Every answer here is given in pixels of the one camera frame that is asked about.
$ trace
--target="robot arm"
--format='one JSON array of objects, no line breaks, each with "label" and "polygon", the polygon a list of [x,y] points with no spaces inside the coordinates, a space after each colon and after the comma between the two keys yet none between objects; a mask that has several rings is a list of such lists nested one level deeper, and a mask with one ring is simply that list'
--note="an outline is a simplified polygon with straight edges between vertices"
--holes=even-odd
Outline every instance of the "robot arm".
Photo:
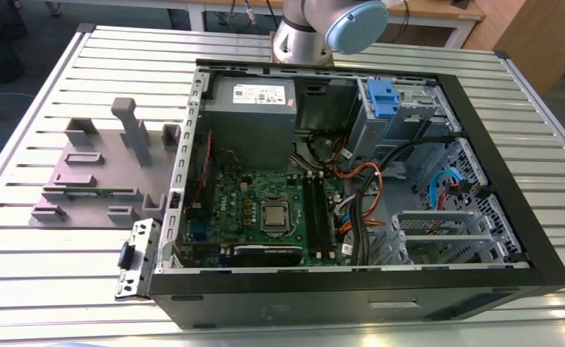
[{"label": "robot arm", "polygon": [[287,0],[273,54],[281,63],[324,65],[332,51],[365,50],[387,24],[388,9],[380,0]]}]

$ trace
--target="green motherboard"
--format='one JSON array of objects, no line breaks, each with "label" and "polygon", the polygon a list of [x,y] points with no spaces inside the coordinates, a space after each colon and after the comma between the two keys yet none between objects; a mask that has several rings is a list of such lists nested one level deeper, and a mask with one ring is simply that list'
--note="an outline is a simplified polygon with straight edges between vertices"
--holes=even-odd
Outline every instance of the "green motherboard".
[{"label": "green motherboard", "polygon": [[[324,202],[328,210],[340,193],[337,179],[320,179]],[[305,177],[285,173],[222,173],[216,179],[212,219],[208,225],[190,225],[195,244],[260,244],[265,246],[293,246],[304,249],[300,265],[336,265],[340,262],[336,251],[333,219],[325,211],[327,240],[332,252],[311,252],[309,230],[305,217]],[[218,267],[214,249],[202,255],[200,266]]]}]

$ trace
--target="motherboard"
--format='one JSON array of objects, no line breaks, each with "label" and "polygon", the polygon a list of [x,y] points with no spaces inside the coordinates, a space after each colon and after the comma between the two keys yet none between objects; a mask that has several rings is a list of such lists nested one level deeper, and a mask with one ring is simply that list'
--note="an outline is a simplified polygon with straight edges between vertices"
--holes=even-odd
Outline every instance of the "motherboard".
[{"label": "motherboard", "polygon": [[202,267],[224,267],[239,260],[240,266],[251,266],[269,253],[277,265],[285,259],[289,266],[336,265],[341,258],[329,212],[337,201],[335,178],[220,173],[211,221],[188,225],[194,261]]}]

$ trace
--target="slotted aluminum workbench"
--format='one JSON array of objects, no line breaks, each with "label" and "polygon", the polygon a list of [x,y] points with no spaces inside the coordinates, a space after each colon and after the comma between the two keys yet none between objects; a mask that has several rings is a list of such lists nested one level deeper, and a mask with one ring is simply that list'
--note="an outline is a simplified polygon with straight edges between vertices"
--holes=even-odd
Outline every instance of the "slotted aluminum workbench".
[{"label": "slotted aluminum workbench", "polygon": [[[31,228],[31,207],[67,144],[70,118],[88,116],[96,127],[120,129],[110,106],[124,96],[136,100],[148,129],[182,123],[196,58],[269,61],[269,38],[122,27],[72,38],[0,155],[0,342],[126,346],[126,337],[138,336],[192,341],[183,346],[220,346],[219,340],[227,346],[564,346],[565,290],[457,323],[202,333],[183,333],[152,302],[114,301],[128,231]],[[392,45],[336,61],[459,75],[565,262],[565,133],[512,63],[491,52]]]}]

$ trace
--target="blue cable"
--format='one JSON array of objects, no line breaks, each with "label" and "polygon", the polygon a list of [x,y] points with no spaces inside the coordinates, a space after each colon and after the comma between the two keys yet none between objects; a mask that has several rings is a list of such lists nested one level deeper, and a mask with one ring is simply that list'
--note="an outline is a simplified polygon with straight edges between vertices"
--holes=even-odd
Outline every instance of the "blue cable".
[{"label": "blue cable", "polygon": [[433,209],[437,206],[436,189],[437,189],[439,179],[441,178],[443,174],[449,174],[449,176],[452,176],[452,178],[455,179],[456,183],[459,183],[463,180],[463,175],[460,174],[460,171],[457,168],[447,168],[445,170],[441,170],[435,174],[435,177],[431,180],[431,184],[428,186],[428,199],[431,201],[431,208]]}]

